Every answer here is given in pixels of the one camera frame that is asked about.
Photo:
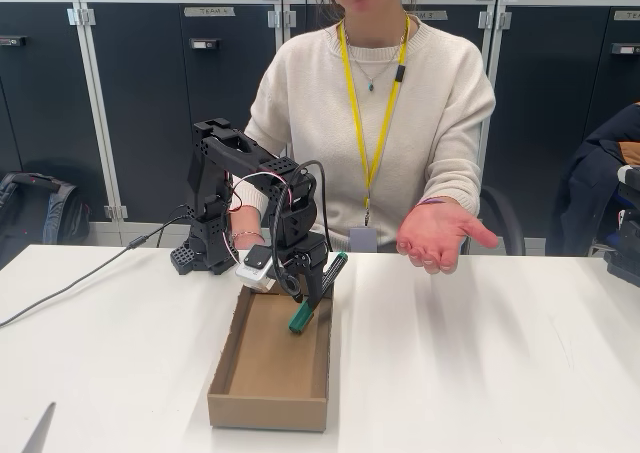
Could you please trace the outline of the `person's left hand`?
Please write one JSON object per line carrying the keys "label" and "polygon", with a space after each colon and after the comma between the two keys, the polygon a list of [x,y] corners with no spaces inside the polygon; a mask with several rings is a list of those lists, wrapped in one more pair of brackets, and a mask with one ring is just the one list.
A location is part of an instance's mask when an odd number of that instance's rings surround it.
{"label": "person's left hand", "polygon": [[435,198],[410,210],[398,229],[396,249],[428,274],[451,274],[467,237],[486,248],[498,245],[497,236],[455,200]]}

